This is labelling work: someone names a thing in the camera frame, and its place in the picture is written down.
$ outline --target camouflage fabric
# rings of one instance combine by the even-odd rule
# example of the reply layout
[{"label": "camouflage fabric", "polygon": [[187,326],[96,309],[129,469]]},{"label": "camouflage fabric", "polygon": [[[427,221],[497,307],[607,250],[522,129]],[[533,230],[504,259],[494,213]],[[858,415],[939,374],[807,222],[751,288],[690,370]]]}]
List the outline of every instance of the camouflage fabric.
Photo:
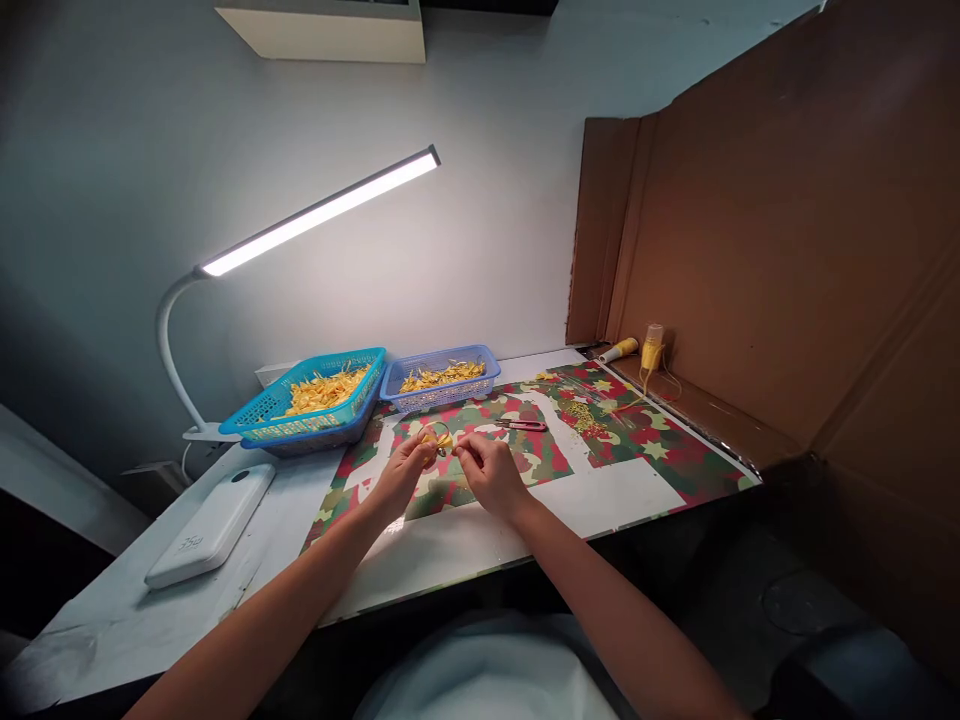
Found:
[{"label": "camouflage fabric", "polygon": [[[646,460],[686,503],[673,512],[733,495],[756,484],[756,480],[744,475],[725,456],[677,425],[652,403],[638,401],[635,392],[594,362],[553,368],[528,382],[495,388],[484,398],[408,415],[394,429],[392,447],[433,420],[446,423],[455,440],[504,416],[542,421],[539,408],[510,397],[526,392],[539,392],[550,399],[559,417],[586,443],[593,467],[635,458]],[[383,420],[393,412],[392,406],[381,404],[363,437],[344,454],[304,550],[359,505],[359,487],[346,490],[347,478],[376,456]],[[486,427],[484,432],[510,445],[527,485],[549,482],[572,472],[549,431],[527,433]],[[369,486],[372,480],[366,478],[362,485]],[[431,472],[421,476],[404,517],[413,520],[474,501],[460,462],[448,456],[440,458]]]},{"label": "camouflage fabric", "polygon": [[685,507],[756,484],[655,405],[636,402],[639,396],[633,390],[595,362],[553,368],[533,381],[498,389],[543,393],[560,418],[583,438],[593,467],[642,457],[677,491]]},{"label": "camouflage fabric", "polygon": [[[376,455],[383,430],[383,419],[389,413],[388,407],[378,408],[363,438],[344,455],[330,490],[323,499],[313,527],[307,535],[304,550],[347,512],[359,505],[359,488],[354,486],[345,490],[346,481],[355,469],[362,467]],[[506,442],[513,452],[513,459],[520,470],[520,477],[528,486],[549,482],[573,472],[549,431],[525,432],[495,427],[493,423],[503,417],[541,422],[544,420],[543,414],[536,405],[494,391],[482,398],[407,415],[394,428],[391,451],[406,438],[420,432],[425,425],[439,420],[450,429],[454,442],[477,428],[484,428],[484,434],[490,438]],[[437,428],[437,432],[443,432],[442,428]],[[362,484],[369,486],[372,480],[373,478],[366,478]],[[445,458],[438,458],[436,465],[420,476],[410,504],[404,513],[404,519],[414,520],[426,517],[475,501],[476,498],[467,486],[460,461],[448,455]]]}]

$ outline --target blue basket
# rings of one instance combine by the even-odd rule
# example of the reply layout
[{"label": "blue basket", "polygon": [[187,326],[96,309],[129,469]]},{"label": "blue basket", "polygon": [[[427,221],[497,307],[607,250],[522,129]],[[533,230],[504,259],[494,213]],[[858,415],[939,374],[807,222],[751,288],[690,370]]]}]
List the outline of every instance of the blue basket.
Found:
[{"label": "blue basket", "polygon": [[[478,378],[463,380],[450,385],[441,385],[429,390],[419,390],[400,395],[400,386],[407,379],[411,371],[417,368],[427,370],[446,370],[450,367],[450,360],[486,363],[486,372]],[[486,395],[493,390],[493,381],[500,375],[500,365],[493,357],[490,348],[486,345],[468,345],[452,350],[440,350],[426,355],[414,355],[390,363],[383,376],[383,385],[380,388],[380,398],[392,402],[400,412],[423,410],[437,405],[466,400],[478,395]]]},{"label": "blue basket", "polygon": [[[376,394],[376,384],[383,369],[384,355],[386,350],[383,348],[367,348],[335,355],[320,355],[297,363],[276,382],[227,418],[220,425],[220,431],[228,434],[237,433],[247,440],[263,442],[347,425],[357,416],[367,396]],[[292,399],[290,385],[311,380],[314,373],[323,377],[336,375],[347,363],[354,368],[367,364],[371,367],[363,378],[363,382],[346,402],[315,413],[277,417],[290,408]]]},{"label": "blue basket", "polygon": [[[378,374],[381,372],[383,372],[383,365],[380,366]],[[379,379],[379,377],[374,378],[374,382],[377,383]],[[377,397],[377,393],[369,392],[367,393],[367,399],[363,403],[363,407],[360,408],[360,412],[357,413],[357,416],[352,422],[346,425],[330,428],[329,430],[321,430],[320,432],[309,435],[280,438],[278,440],[264,440],[263,442],[255,442],[244,438],[240,441],[240,447],[246,450],[266,450],[271,455],[285,458],[307,455],[322,450],[331,450],[341,445],[352,445],[363,437],[363,431],[366,430],[367,423],[370,422],[370,416],[373,415],[373,409],[377,406],[378,402],[380,402],[380,398]]]}]

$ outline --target hand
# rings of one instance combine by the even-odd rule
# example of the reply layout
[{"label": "hand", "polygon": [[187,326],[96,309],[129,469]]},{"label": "hand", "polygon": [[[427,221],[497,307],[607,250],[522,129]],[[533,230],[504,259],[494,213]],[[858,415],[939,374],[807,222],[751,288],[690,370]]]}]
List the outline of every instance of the hand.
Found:
[{"label": "hand", "polygon": [[407,509],[410,497],[417,487],[417,478],[424,470],[433,467],[437,459],[437,443],[420,441],[429,433],[421,430],[416,437],[407,438],[394,451],[387,466],[380,473],[376,487],[370,492],[364,505],[381,515],[385,523],[396,520]]},{"label": "hand", "polygon": [[537,504],[506,443],[470,433],[460,438],[453,452],[473,494],[491,515],[515,525],[525,509]]}]

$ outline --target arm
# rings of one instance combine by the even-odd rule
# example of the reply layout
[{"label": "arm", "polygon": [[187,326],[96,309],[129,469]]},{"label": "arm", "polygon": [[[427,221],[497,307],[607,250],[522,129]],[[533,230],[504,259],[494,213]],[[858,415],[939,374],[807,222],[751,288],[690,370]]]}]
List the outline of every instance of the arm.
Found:
[{"label": "arm", "polygon": [[174,664],[128,720],[224,718],[253,712],[383,529],[403,512],[436,443],[397,448],[364,503],[237,608]]},{"label": "arm", "polygon": [[454,452],[477,500],[523,538],[641,717],[746,717],[677,626],[527,491],[506,444],[467,435]]}]

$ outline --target desk lamp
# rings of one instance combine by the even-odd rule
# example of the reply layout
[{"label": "desk lamp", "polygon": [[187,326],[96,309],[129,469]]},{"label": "desk lamp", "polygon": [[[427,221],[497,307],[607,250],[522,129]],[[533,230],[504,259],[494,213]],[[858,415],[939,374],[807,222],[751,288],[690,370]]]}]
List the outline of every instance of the desk lamp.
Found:
[{"label": "desk lamp", "polygon": [[190,417],[193,418],[194,426],[183,434],[185,440],[235,442],[240,437],[238,435],[223,435],[220,433],[220,423],[204,420],[177,374],[177,368],[173,364],[173,356],[170,354],[169,324],[170,310],[180,293],[196,282],[220,277],[235,267],[243,265],[243,263],[262,255],[268,250],[272,250],[320,223],[355,208],[357,205],[365,203],[388,190],[393,190],[393,188],[439,166],[440,156],[437,155],[436,149],[431,145],[426,150],[411,155],[395,165],[354,183],[350,187],[304,208],[287,219],[281,220],[276,225],[272,225],[266,230],[237,243],[210,260],[200,263],[189,275],[177,280],[167,290],[163,299],[160,300],[160,307],[157,309],[157,345],[160,348],[160,359],[163,361],[163,367],[166,369],[167,375],[170,376],[173,389],[177,391],[180,402],[183,403],[187,412],[190,413]]}]

